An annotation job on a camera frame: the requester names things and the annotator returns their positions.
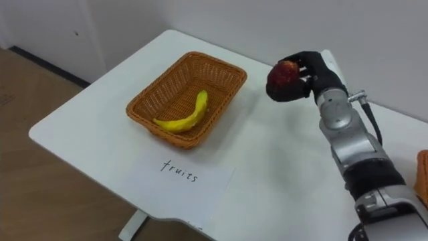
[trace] yellow banana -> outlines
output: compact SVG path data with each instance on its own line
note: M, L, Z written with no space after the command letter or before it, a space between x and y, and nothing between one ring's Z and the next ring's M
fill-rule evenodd
M153 119L153 122L160 126L162 129L172 132L180 133L188 131L197 125L205 115L208 106L208 93L205 90L200 91L196 97L195 111L188 117L181 120L158 120Z

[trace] brown woven basket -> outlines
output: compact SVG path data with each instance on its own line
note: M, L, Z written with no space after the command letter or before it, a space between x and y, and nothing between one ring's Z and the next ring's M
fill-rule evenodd
M207 137L246 79L247 73L237 66L207 54L189 52L136 96L126 107L126 113L152 134L190 149ZM172 121L189 116L201 90L208 92L208 109L203 120L190 131L173 134L153 123L153 118Z

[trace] basket rim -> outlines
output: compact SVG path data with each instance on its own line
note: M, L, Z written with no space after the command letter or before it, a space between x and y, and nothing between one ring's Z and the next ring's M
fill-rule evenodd
M214 114L212 114L209 118L209 120L205 123L205 125L199 130L199 132L192 136L192 137L183 137L182 135L178 135L178 134L174 134L171 132L168 132L166 130L163 130L162 128L160 128L158 125L154 124L152 122L152 120L148 120L147 118L142 118L139 115L137 115L134 112L134 107L136 106L136 103L145 95L147 94L147 92L149 92L150 90L152 90L153 88L156 88L156 86L158 84L161 83L161 80L165 79L165 77L167 77L169 74L171 74L171 72L174 72L174 70L176 70L179 65L184 62L187 58L192 58L193 56L201 56L203 58L209 59L209 60L214 60L215 62L217 62L218 64L221 64L223 66L229 66L232 67L236 72L239 73L239 79L240 81L238 83L236 83L233 88L231 88L231 91L228 92L228 97L224 98L221 102L221 104L213 111L215 111ZM174 138L176 140L180 140L180 141L184 141L187 143L190 142L194 142L197 139L201 138L205 132L209 131L210 126L212 125L211 123L215 122L218 118L221 117L221 114L223 112L223 110L227 107L228 103L231 102L231 100L233 99L233 97L237 94L237 92L239 91L239 89L242 87L242 85L245 83L247 79L247 72L234 65L234 64L230 64L226 61L220 60L216 57L210 56L208 54L204 54L198 51L191 51L191 52L187 52L186 54L184 54L183 56L181 56L172 66L170 66L169 68L167 68L158 78L156 78L155 80L153 80L143 91L141 91L139 94L137 94L126 106L126 114L135 122L137 122L138 124L143 125L144 127L146 127L150 132L152 132L155 135L160 135L160 137L162 138Z

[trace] cable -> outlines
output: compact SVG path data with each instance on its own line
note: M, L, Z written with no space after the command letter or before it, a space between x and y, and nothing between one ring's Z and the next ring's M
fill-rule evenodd
M374 131L376 132L377 141L382 145L383 144L383 140L382 140L381 130L379 129L379 126L376 123L376 119L375 119L375 116L373 115L372 108L370 107L370 105L367 102L364 103L364 104L362 104L361 108L366 113L367 118L369 119L369 121L372 123Z
M356 239L356 235L361 230L362 230L362 224L359 223L350 231L349 236L348 236L348 241L354 241Z

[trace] robotic arm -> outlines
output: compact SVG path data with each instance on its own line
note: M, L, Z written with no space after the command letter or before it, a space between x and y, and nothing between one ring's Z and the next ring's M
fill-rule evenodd
M348 240L428 240L427 207L405 185L382 148L381 132L365 92L348 93L343 76L328 50L300 52L279 63L284 61L298 65L300 79L286 89L268 81L266 92L279 102L307 98L314 93L321 116L320 129L330 143L333 159L345 181L345 188L355 200L354 207L360 219ZM373 124L377 138L367 131L360 115L353 109L351 103L356 100Z

